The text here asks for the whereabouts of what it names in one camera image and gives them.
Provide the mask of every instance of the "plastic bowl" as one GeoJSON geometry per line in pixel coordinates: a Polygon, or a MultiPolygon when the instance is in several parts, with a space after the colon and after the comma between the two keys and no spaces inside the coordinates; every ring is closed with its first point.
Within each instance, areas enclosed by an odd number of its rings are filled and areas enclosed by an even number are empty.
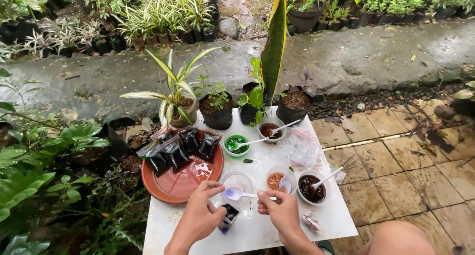
{"type": "MultiPolygon", "coordinates": [[[[282,126],[285,125],[285,123],[284,123],[283,121],[281,121],[279,118],[276,118],[276,117],[267,117],[267,118],[262,119],[262,122],[259,123],[259,124],[256,126],[257,129],[258,129],[259,137],[260,137],[261,139],[264,139],[265,136],[262,135],[260,129],[261,129],[261,126],[262,126],[263,124],[266,124],[266,123],[273,123],[273,124],[277,125],[277,127],[282,127],[282,126]]],[[[277,138],[277,139],[267,139],[267,140],[265,140],[264,142],[267,142],[267,143],[275,143],[275,142],[281,140],[282,138],[284,138],[285,134],[287,133],[287,128],[283,128],[282,130],[280,130],[280,132],[282,133],[281,137],[279,137],[279,138],[277,138]]]]}
{"type": "MultiPolygon", "coordinates": [[[[300,173],[300,177],[299,177],[299,181],[300,181],[300,178],[304,175],[313,175],[313,176],[316,176],[318,179],[322,180],[323,178],[325,178],[326,175],[324,175],[323,173],[319,172],[319,171],[316,171],[316,170],[313,170],[313,169],[307,169],[307,170],[304,170],[302,171],[302,173],[300,173]]],[[[302,193],[300,192],[300,188],[297,189],[298,191],[298,195],[299,197],[305,201],[306,203],[309,203],[310,205],[314,205],[314,206],[320,206],[322,204],[324,204],[326,201],[328,201],[328,198],[331,196],[332,194],[332,190],[330,188],[330,185],[328,183],[328,181],[324,182],[323,185],[325,186],[325,190],[326,190],[326,195],[325,195],[325,198],[324,200],[322,200],[322,202],[320,203],[313,203],[309,200],[307,200],[303,195],[302,193]]]]}
{"type": "Polygon", "coordinates": [[[224,151],[225,151],[228,155],[230,155],[230,156],[232,156],[232,157],[242,157],[242,156],[246,155],[246,154],[249,152],[249,150],[251,150],[252,147],[251,147],[251,145],[249,145],[248,148],[247,148],[247,150],[244,151],[244,152],[242,152],[242,153],[233,153],[233,152],[229,151],[229,150],[226,148],[226,141],[228,141],[228,139],[229,139],[231,136],[234,136],[234,135],[240,135],[240,136],[246,138],[247,142],[250,142],[250,141],[251,141],[251,140],[249,139],[249,136],[248,136],[246,133],[244,133],[244,132],[232,132],[232,133],[229,133],[229,134],[225,135],[225,137],[223,137],[223,139],[224,139],[224,141],[223,141],[223,149],[224,149],[224,151]]]}
{"type": "MultiPolygon", "coordinates": [[[[244,191],[244,193],[255,194],[254,192],[254,183],[252,182],[251,178],[244,173],[232,171],[224,175],[221,184],[223,184],[226,188],[229,187],[239,187],[244,191]]],[[[221,199],[224,203],[229,203],[233,207],[242,207],[245,205],[249,205],[249,201],[251,200],[249,197],[241,197],[238,200],[232,200],[224,196],[224,193],[219,194],[221,199]]]]}
{"type": "MultiPolygon", "coordinates": [[[[285,166],[274,166],[274,167],[270,168],[270,170],[266,174],[265,185],[270,189],[269,185],[267,184],[267,180],[269,180],[269,177],[273,173],[276,173],[276,172],[281,172],[281,173],[285,174],[285,171],[287,171],[287,167],[285,167],[285,166]]],[[[292,184],[292,189],[290,190],[289,194],[293,194],[297,190],[297,177],[295,176],[295,174],[291,170],[289,170],[289,175],[290,175],[290,182],[292,184]]]]}

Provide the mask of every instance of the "white tabletop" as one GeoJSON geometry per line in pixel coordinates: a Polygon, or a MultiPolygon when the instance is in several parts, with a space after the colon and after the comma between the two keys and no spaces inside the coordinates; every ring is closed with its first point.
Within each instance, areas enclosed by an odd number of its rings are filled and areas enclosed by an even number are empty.
{"type": "MultiPolygon", "coordinates": [[[[272,116],[275,114],[276,107],[271,107],[271,110],[273,110],[272,116]]],[[[249,141],[259,139],[256,127],[245,126],[241,123],[237,109],[233,109],[233,123],[226,131],[212,130],[206,127],[199,111],[195,125],[199,129],[215,131],[224,136],[247,132],[247,135],[250,136],[249,141]]],[[[308,117],[300,123],[299,127],[313,131],[308,117]]],[[[271,167],[285,165],[286,155],[285,152],[282,152],[285,142],[286,139],[282,139],[276,145],[264,142],[253,144],[249,153],[238,159],[225,153],[224,168],[220,180],[230,171],[239,171],[251,177],[255,187],[254,192],[268,190],[266,184],[267,171],[271,167]],[[243,159],[251,159],[253,162],[243,163],[243,159]]],[[[330,166],[323,152],[321,152],[320,159],[322,166],[313,168],[321,170],[325,174],[330,174],[330,166]]],[[[300,176],[300,172],[305,170],[304,167],[293,166],[293,168],[297,178],[300,176]]],[[[328,183],[331,186],[330,198],[322,206],[307,204],[295,193],[298,198],[300,213],[314,210],[312,218],[318,221],[320,230],[318,235],[312,233],[301,222],[305,234],[311,241],[358,234],[335,179],[331,178],[328,183]]],[[[216,207],[223,204],[219,195],[212,197],[210,200],[216,207]]],[[[226,235],[215,229],[210,236],[193,245],[190,255],[222,255],[282,246],[277,230],[270,222],[269,216],[258,214],[257,199],[249,199],[249,202],[248,207],[241,207],[241,213],[226,235]]],[[[163,254],[163,250],[169,242],[185,207],[186,204],[173,205],[151,198],[143,255],[163,254]]]]}

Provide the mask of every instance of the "white plastic spoon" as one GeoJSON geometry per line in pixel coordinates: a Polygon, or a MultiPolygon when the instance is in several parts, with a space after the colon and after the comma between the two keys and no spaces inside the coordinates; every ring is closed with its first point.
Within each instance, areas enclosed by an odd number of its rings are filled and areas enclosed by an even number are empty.
{"type": "Polygon", "coordinates": [[[324,182],[326,182],[328,179],[330,179],[333,175],[335,175],[337,172],[341,171],[343,169],[343,167],[340,167],[338,170],[332,172],[329,176],[325,177],[323,180],[321,180],[320,182],[316,183],[316,184],[313,184],[312,187],[313,189],[315,189],[315,191],[317,191],[317,188],[322,185],[324,182]]]}
{"type": "MultiPolygon", "coordinates": [[[[239,187],[230,187],[224,191],[224,195],[232,200],[239,200],[241,197],[255,197],[259,198],[256,194],[244,193],[239,187]]],[[[277,200],[276,197],[269,197],[271,200],[277,200]]]]}
{"type": "Polygon", "coordinates": [[[231,146],[231,150],[230,150],[230,151],[235,151],[235,150],[240,149],[242,146],[246,146],[246,145],[250,145],[250,144],[253,144],[253,143],[265,141],[265,140],[267,140],[267,139],[268,139],[268,138],[264,138],[264,139],[259,139],[259,140],[252,141],[252,142],[247,142],[247,143],[231,142],[231,143],[229,143],[229,145],[231,146]]]}
{"type": "Polygon", "coordinates": [[[279,182],[279,191],[282,191],[282,188],[286,189],[286,192],[290,194],[292,191],[292,181],[290,180],[290,154],[287,156],[287,171],[285,172],[284,177],[279,182]]]}
{"type": "Polygon", "coordinates": [[[293,121],[293,122],[291,122],[291,123],[289,123],[289,124],[286,124],[286,125],[284,125],[284,126],[282,126],[282,127],[279,127],[279,128],[277,128],[277,129],[267,129],[267,130],[269,130],[269,131],[271,132],[270,135],[269,135],[269,137],[272,137],[276,132],[278,132],[278,131],[282,130],[283,128],[288,127],[288,126],[290,126],[290,125],[294,125],[294,124],[296,124],[296,123],[299,122],[299,121],[300,121],[300,119],[298,119],[298,120],[296,120],[296,121],[293,121]]]}

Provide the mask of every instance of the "green liquid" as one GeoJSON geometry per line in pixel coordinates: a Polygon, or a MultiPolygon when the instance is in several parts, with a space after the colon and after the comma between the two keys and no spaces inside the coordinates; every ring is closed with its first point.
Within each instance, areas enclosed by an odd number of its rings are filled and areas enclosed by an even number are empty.
{"type": "Polygon", "coordinates": [[[244,153],[246,152],[248,149],[249,149],[249,145],[245,145],[245,146],[242,146],[240,147],[239,149],[236,149],[236,150],[232,150],[233,147],[236,146],[236,144],[234,143],[240,143],[240,144],[244,144],[244,143],[247,143],[247,139],[244,137],[244,136],[240,136],[240,135],[233,135],[231,137],[229,137],[226,142],[224,143],[224,146],[226,147],[226,149],[231,152],[231,153],[234,153],[234,154],[241,154],[241,153],[244,153]]]}

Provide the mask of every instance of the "orange liquid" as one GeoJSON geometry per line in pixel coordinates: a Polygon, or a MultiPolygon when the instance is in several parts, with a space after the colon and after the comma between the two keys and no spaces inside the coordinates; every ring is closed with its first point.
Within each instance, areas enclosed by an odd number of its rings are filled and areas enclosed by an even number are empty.
{"type": "Polygon", "coordinates": [[[284,174],[281,172],[275,172],[270,175],[267,179],[267,185],[269,186],[270,190],[279,190],[279,183],[284,177],[284,174]]]}

